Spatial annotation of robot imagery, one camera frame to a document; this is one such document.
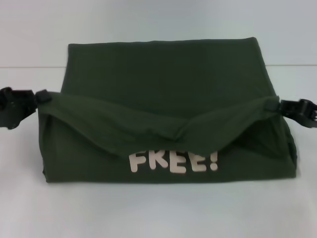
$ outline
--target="canvas material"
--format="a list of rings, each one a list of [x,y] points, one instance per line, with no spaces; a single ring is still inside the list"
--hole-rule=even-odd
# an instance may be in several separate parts
[[[264,109],[279,98],[255,38],[70,45],[52,97],[39,105],[48,182],[296,175],[288,126]]]

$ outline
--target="white background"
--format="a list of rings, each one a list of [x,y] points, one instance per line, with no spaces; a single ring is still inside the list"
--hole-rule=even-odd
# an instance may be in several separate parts
[[[314,0],[0,0],[0,88],[59,91],[69,43],[256,37],[282,99],[317,102]],[[1,238],[316,238],[317,130],[296,179],[46,184],[37,115],[0,129]]]

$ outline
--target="exclamation mark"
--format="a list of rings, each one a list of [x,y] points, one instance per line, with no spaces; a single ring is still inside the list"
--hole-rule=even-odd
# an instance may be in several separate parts
[[[210,161],[211,161],[210,169],[212,171],[217,171],[218,170],[218,165],[217,165],[218,153],[217,152],[214,152],[210,155]]]

